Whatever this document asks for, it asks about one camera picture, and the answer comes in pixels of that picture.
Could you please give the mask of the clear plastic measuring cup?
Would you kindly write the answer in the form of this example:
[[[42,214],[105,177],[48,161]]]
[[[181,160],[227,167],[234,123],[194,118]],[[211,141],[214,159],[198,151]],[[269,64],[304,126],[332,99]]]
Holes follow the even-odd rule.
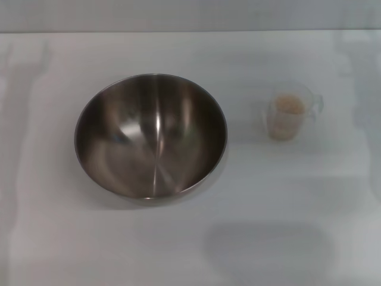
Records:
[[[300,99],[304,103],[305,115],[304,115],[304,121],[301,126],[301,129],[308,118],[311,118],[314,120],[316,118],[316,115],[320,114],[324,108],[323,97],[321,95],[314,94],[306,86],[298,84],[298,83],[293,83],[293,82],[282,82],[280,84],[277,84],[272,90],[272,95],[268,103],[268,107],[266,109],[266,112],[264,113],[264,124],[266,127],[267,135],[273,140],[276,140],[272,136],[273,123],[274,123],[274,118],[276,113],[274,102],[276,98],[281,94],[296,95],[300,97]]]

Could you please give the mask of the pale rice grains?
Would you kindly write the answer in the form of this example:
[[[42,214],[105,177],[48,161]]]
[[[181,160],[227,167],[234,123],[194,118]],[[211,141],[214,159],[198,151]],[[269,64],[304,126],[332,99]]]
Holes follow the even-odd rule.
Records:
[[[305,106],[300,97],[281,94],[275,102],[275,118],[272,136],[276,140],[287,141],[296,137],[304,121]]]

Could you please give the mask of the stainless steel mixing bowl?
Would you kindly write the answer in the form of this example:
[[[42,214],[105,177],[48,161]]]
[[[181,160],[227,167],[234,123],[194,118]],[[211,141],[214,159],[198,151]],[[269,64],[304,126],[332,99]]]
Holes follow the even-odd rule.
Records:
[[[220,164],[227,122],[216,99],[180,76],[131,76],[99,91],[76,123],[84,172],[124,198],[166,200],[193,191]]]

